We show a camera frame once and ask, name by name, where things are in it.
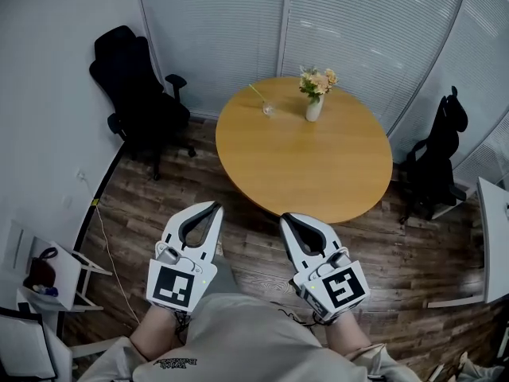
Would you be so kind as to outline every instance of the flower vase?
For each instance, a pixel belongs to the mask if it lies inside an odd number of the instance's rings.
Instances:
[[[316,122],[321,113],[321,108],[324,106],[324,95],[319,96],[319,100],[311,100],[308,105],[308,110],[305,113],[305,118],[308,122]]]

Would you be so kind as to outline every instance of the flower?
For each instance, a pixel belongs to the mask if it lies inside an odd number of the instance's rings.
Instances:
[[[325,75],[327,76],[328,82],[331,85],[334,85],[337,82],[337,76],[333,70],[331,70],[329,68],[325,69]]]
[[[331,87],[337,82],[336,74],[331,69],[326,69],[325,74],[321,74],[316,68],[301,67],[301,81],[299,89],[307,93],[313,100],[318,100],[320,95],[324,95],[331,90]]]

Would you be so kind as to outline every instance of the chair backrest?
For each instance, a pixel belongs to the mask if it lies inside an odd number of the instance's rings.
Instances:
[[[95,59],[106,58],[135,39],[136,36],[127,25],[121,25],[116,29],[112,29],[95,40]]]
[[[458,150],[460,139],[458,131],[465,131],[468,116],[457,99],[457,90],[443,97],[438,106],[433,127],[426,140],[426,152],[435,158],[449,159]]]
[[[110,97],[122,119],[136,119],[143,104],[162,93],[153,73],[149,44],[126,27],[118,27],[95,42],[95,61],[90,66],[95,81]]]

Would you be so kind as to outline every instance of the chair armrest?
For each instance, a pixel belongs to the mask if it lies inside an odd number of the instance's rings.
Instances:
[[[176,89],[183,88],[185,85],[188,84],[187,80],[182,78],[182,76],[175,75],[174,73],[168,75],[165,78],[165,81],[170,82]]]
[[[414,148],[411,150],[411,152],[409,152],[407,155],[406,155],[406,161],[408,163],[414,163],[416,162],[416,157],[415,157],[415,154],[422,148],[426,145],[426,143],[428,142],[428,139],[425,138],[424,140],[421,140],[420,142],[418,142]]]
[[[126,141],[126,135],[122,130],[122,126],[120,125],[120,119],[116,113],[108,116],[108,127],[110,127],[111,132],[120,135],[122,140],[124,142]]]
[[[457,200],[465,201],[467,199],[467,193],[465,191],[461,191],[453,184],[449,184],[449,192],[453,195]]]
[[[187,81],[182,78],[182,76],[175,75],[174,73],[168,75],[165,80],[173,85],[173,95],[175,96],[175,100],[180,103],[181,93],[179,92],[179,89],[187,85]]]

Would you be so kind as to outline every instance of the table top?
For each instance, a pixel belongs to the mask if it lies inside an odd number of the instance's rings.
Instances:
[[[479,177],[477,184],[484,232],[484,301],[509,294],[509,193]]]
[[[392,154],[383,128],[360,101],[333,88],[311,123],[299,78],[254,86],[275,113],[264,115],[262,100],[246,87],[224,107],[216,128],[221,163],[248,198],[276,215],[299,212],[326,223],[355,218],[380,200]]]

